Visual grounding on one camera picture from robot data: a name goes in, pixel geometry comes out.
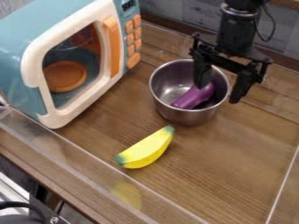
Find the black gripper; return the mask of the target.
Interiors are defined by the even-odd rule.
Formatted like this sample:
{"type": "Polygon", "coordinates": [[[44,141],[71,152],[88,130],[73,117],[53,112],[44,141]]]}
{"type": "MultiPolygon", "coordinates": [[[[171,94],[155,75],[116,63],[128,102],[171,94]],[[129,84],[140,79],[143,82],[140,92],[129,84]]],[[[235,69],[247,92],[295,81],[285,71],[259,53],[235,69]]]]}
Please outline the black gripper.
{"type": "Polygon", "coordinates": [[[244,52],[232,52],[217,46],[216,38],[209,34],[195,32],[192,35],[189,55],[193,59],[193,84],[204,88],[211,82],[211,66],[223,68],[237,75],[228,102],[239,103],[251,86],[261,83],[267,74],[267,67],[272,59],[253,46],[244,52]]]}

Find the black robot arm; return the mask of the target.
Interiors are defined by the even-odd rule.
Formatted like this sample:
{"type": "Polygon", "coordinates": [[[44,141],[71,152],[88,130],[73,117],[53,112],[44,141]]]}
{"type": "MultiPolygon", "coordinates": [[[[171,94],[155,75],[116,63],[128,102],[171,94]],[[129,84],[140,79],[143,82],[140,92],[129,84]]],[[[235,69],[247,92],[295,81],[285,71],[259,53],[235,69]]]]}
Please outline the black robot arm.
{"type": "Polygon", "coordinates": [[[255,36],[267,42],[276,30],[272,28],[267,38],[257,31],[260,10],[272,18],[267,2],[268,0],[223,0],[217,37],[204,38],[197,32],[192,35],[189,55],[193,60],[193,84],[197,88],[207,86],[213,66],[232,72],[237,76],[228,99],[232,104],[247,95],[255,83],[263,82],[272,63],[272,59],[253,47],[255,36]]]}

